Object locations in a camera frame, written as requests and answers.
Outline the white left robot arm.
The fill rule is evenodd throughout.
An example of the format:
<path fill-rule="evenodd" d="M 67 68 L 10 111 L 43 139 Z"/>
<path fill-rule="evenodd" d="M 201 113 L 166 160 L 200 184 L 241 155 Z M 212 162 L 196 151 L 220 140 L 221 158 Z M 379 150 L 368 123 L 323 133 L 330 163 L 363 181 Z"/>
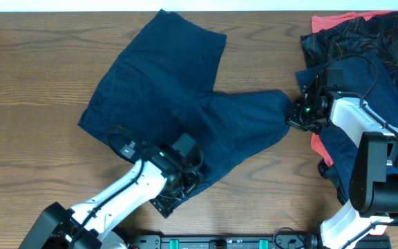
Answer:
<path fill-rule="evenodd" d="M 49 205 L 21 242 L 21 248 L 101 248 L 128 215 L 151 202 L 163 217 L 199 186 L 203 153 L 160 151 L 91 199 L 68 209 Z"/>

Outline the navy blue shorts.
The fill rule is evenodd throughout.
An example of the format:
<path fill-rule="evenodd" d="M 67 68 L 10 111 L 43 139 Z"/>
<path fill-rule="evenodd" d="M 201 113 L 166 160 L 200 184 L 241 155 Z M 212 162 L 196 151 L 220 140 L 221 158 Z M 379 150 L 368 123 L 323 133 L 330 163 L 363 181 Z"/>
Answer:
<path fill-rule="evenodd" d="M 79 126 L 115 149 L 129 149 L 130 163 L 142 147 L 189 134 L 203 151 L 204 178 L 187 200 L 201 193 L 289 131 L 284 92 L 214 90 L 225 44 L 224 34 L 159 11 L 100 80 Z"/>

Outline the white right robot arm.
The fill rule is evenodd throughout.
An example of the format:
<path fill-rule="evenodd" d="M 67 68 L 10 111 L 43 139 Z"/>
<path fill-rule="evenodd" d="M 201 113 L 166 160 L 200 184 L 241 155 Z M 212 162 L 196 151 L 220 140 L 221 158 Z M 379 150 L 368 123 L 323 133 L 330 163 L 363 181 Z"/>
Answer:
<path fill-rule="evenodd" d="M 342 130 L 357 147 L 349 199 L 323 221 L 316 248 L 354 248 L 372 231 L 398 227 L 398 128 L 356 93 L 320 89 L 295 100 L 286 123 L 301 131 Z"/>

